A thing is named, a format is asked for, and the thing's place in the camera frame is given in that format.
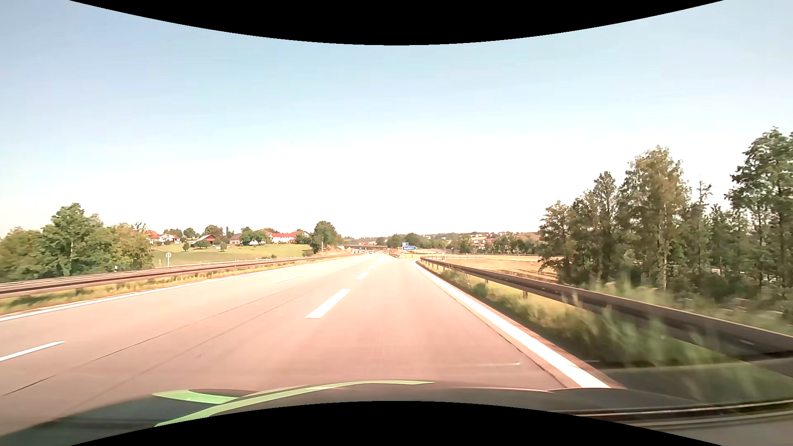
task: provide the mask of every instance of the solid white edge line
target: solid white edge line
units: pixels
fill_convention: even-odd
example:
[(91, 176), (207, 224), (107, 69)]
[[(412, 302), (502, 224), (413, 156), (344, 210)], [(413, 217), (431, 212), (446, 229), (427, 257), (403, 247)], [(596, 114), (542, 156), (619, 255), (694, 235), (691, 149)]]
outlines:
[(513, 339), (525, 345), (532, 352), (536, 353), (538, 356), (543, 358), (550, 365), (556, 367), (560, 372), (570, 377), (580, 386), (611, 388), (611, 386), (608, 386), (606, 383), (590, 375), (587, 371), (582, 370), (576, 364), (571, 363), (564, 356), (556, 353), (547, 346), (543, 345), (540, 341), (527, 335), (526, 333), (522, 332), (514, 325), (505, 321), (503, 318), (493, 313), (487, 307), (483, 306), (474, 299), (466, 296), (457, 288), (454, 288), (449, 283), (446, 283), (443, 280), (433, 276), (432, 273), (426, 271), (424, 268), (420, 267), (417, 263), (414, 262), (413, 266), (419, 268), (419, 270), (421, 270), (421, 272), (424, 273), (424, 275), (426, 275), (428, 279), (430, 279), (433, 283), (435, 283), (435, 285), (440, 286), (444, 291), (446, 291), (448, 294), (451, 294), (453, 297), (466, 304), (470, 309), (476, 311), (483, 317), (487, 318), (487, 320), (491, 321), (495, 326), (504, 330)]
[[(348, 259), (350, 259), (350, 257), (346, 257), (344, 259), (336, 259), (336, 260), (348, 260)], [(284, 271), (285, 269), (289, 269), (289, 268), (306, 267), (306, 266), (309, 266), (311, 264), (312, 263), (304, 263), (302, 265), (294, 265), (292, 267), (275, 268), (275, 269), (266, 270), (266, 271), (247, 272), (245, 274), (230, 275), (228, 277), (220, 277), (218, 279), (207, 279), (207, 280), (200, 280), (198, 282), (183, 283), (182, 285), (167, 286), (165, 288), (157, 288), (156, 290), (146, 290), (146, 291), (138, 291), (136, 293), (120, 294), (118, 296), (112, 296), (110, 298), (97, 299), (95, 301), (79, 302), (79, 303), (75, 303), (75, 304), (71, 304), (71, 305), (58, 306), (58, 307), (55, 307), (55, 308), (48, 308), (46, 310), (31, 311), (30, 313), (15, 314), (13, 316), (0, 317), (0, 322), (10, 321), (12, 319), (18, 319), (20, 317), (35, 316), (37, 314), (51, 313), (52, 311), (68, 310), (70, 308), (75, 308), (75, 307), (78, 307), (78, 306), (93, 305), (95, 303), (114, 301), (116, 299), (131, 298), (131, 297), (135, 297), (135, 296), (140, 296), (142, 294), (157, 293), (159, 291), (166, 291), (166, 290), (175, 290), (177, 288), (183, 288), (185, 286), (195, 286), (195, 285), (201, 285), (202, 283), (217, 282), (218, 280), (237, 279), (238, 277), (245, 277), (245, 276), (248, 276), (248, 275), (264, 274), (266, 272), (273, 272), (273, 271)]]
[(298, 277), (303, 277), (304, 275), (305, 275), (305, 274), (301, 274), (301, 275), (295, 275), (295, 276), (293, 276), (293, 277), (287, 277), (286, 279), (276, 280), (276, 281), (275, 281), (275, 282), (273, 282), (273, 283), (279, 283), (279, 282), (285, 282), (285, 281), (287, 281), (287, 280), (297, 279)]
[(51, 342), (49, 344), (39, 345), (38, 347), (28, 348), (22, 352), (12, 353), (10, 355), (3, 356), (0, 358), (0, 361), (5, 361), (6, 359), (16, 358), (17, 356), (27, 355), (28, 353), (33, 353), (37, 350), (41, 350), (43, 348), (52, 347), (53, 345), (63, 344), (62, 340), (58, 340), (56, 342)]
[(316, 307), (316, 310), (312, 311), (308, 316), (306, 316), (306, 319), (319, 319), (320, 317), (324, 316), (331, 308), (333, 308), (334, 305), (339, 303), (339, 301), (342, 300), (342, 298), (346, 296), (347, 293), (349, 292), (350, 290), (341, 290), (338, 293), (333, 294), (332, 298), (329, 298), (327, 301), (325, 301), (324, 304)]

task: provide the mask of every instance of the guardrail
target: guardrail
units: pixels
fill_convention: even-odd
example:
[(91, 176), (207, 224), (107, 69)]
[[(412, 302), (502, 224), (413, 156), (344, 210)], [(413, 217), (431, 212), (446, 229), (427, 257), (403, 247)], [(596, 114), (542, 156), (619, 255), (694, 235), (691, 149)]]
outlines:
[(0, 298), (15, 298), (31, 294), (42, 294), (55, 291), (76, 290), (88, 286), (113, 285), (116, 283), (134, 282), (136, 280), (160, 279), (178, 275), (189, 275), (211, 271), (228, 271), (258, 265), (287, 264), (298, 261), (316, 261), (352, 257), (358, 254), (336, 254), (321, 257), (285, 257), (283, 259), (243, 260), (223, 263), (207, 263), (181, 267), (152, 268), (147, 270), (110, 272), (91, 275), (75, 275), (53, 279), (35, 279), (20, 282), (0, 283)]
[[(793, 336), (786, 334), (571, 286), (446, 263), (429, 257), (421, 260), (569, 305), (575, 304), (573, 296), (576, 296), (585, 310), (600, 314), (610, 308), (613, 313), (640, 326), (647, 326), (652, 319), (657, 319), (666, 326), (670, 336), (701, 344), (736, 359), (754, 362), (793, 358)], [(793, 363), (790, 361), (781, 366), (777, 364), (777, 368), (775, 371), (793, 376)]]

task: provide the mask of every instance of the asphalt road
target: asphalt road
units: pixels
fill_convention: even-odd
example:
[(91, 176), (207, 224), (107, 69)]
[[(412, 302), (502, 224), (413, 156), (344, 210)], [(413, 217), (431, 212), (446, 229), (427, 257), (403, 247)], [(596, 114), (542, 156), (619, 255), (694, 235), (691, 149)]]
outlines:
[(412, 260), (365, 255), (0, 317), (0, 435), (164, 390), (570, 386), (436, 281)]

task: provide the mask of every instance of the car hood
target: car hood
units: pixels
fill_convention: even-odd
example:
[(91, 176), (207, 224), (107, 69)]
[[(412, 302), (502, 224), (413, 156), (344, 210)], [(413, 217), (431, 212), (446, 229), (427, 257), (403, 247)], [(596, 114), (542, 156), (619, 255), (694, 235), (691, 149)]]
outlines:
[(639, 390), (536, 390), (433, 380), (369, 380), (267, 390), (181, 389), (155, 392), (0, 437), (6, 444), (71, 445), (112, 435), (228, 413), (334, 402), (457, 402), (545, 410), (611, 421), (709, 408), (700, 402)]

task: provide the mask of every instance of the blue sky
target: blue sky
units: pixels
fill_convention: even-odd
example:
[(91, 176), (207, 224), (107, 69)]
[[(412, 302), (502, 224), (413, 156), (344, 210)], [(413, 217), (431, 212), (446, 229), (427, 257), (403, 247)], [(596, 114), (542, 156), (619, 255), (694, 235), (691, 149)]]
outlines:
[(789, 17), (787, 0), (725, 0), (553, 36), (369, 47), (6, 0), (0, 232), (72, 202), (157, 230), (530, 231), (656, 145), (721, 201), (755, 137), (793, 130)]

